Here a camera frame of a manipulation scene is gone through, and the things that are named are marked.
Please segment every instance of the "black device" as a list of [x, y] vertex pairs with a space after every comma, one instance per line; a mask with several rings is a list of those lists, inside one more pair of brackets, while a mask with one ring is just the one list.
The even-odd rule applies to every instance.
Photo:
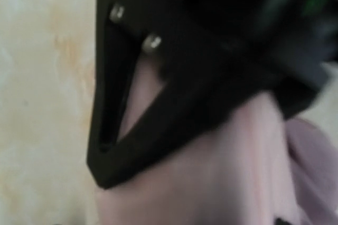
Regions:
[[[246, 100], [271, 90], [285, 118], [306, 109], [336, 57], [336, 0], [97, 0], [88, 165], [102, 188], [127, 181]], [[165, 88], [117, 143], [142, 51]]]

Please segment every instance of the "black plastic mount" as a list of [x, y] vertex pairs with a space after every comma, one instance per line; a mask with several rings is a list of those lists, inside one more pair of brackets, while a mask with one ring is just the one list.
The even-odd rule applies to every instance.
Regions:
[[[327, 82], [320, 66], [324, 56], [318, 57], [327, 45], [309, 35], [313, 22], [302, 16], [304, 0], [259, 0], [240, 22], [244, 26], [227, 34], [217, 31], [222, 20], [217, 29], [207, 28], [205, 20], [219, 13], [208, 8], [214, 0], [189, 1], [97, 0], [88, 165], [102, 188], [129, 180], [217, 127], [262, 90], [274, 92], [288, 118], [307, 108]], [[112, 22], [109, 15], [116, 4], [123, 6], [123, 17]], [[149, 34], [161, 37], [156, 54], [175, 67], [165, 88], [117, 144], [134, 67]], [[240, 41], [240, 48], [234, 49], [233, 41]]]

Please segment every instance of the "silver screw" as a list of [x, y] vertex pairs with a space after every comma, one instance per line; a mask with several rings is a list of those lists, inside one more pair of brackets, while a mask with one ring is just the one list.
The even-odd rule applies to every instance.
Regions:
[[143, 42], [142, 48], [147, 53], [152, 53], [160, 46], [162, 38], [155, 34], [150, 34]]
[[109, 18], [112, 22], [118, 23], [122, 19], [124, 12], [125, 12], [125, 7], [123, 7], [119, 3], [116, 3], [112, 7]]

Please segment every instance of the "pink fabric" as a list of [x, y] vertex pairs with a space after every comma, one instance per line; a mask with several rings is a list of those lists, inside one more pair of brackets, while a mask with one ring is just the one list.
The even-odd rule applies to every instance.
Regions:
[[[142, 58], [121, 135], [162, 87]], [[313, 126], [285, 124], [274, 99], [259, 94], [219, 129], [110, 190], [98, 189], [102, 225], [335, 225], [336, 150]]]
[[338, 218], [338, 153], [323, 132], [293, 119], [286, 132], [302, 225], [336, 225]]

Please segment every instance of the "beige wall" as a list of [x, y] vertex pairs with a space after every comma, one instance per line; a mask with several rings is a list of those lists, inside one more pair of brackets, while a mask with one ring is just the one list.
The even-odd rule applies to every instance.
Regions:
[[97, 223], [95, 0], [0, 0], [0, 224]]
[[338, 66], [329, 67], [328, 72], [333, 77], [332, 81], [302, 116], [320, 126], [338, 147]]

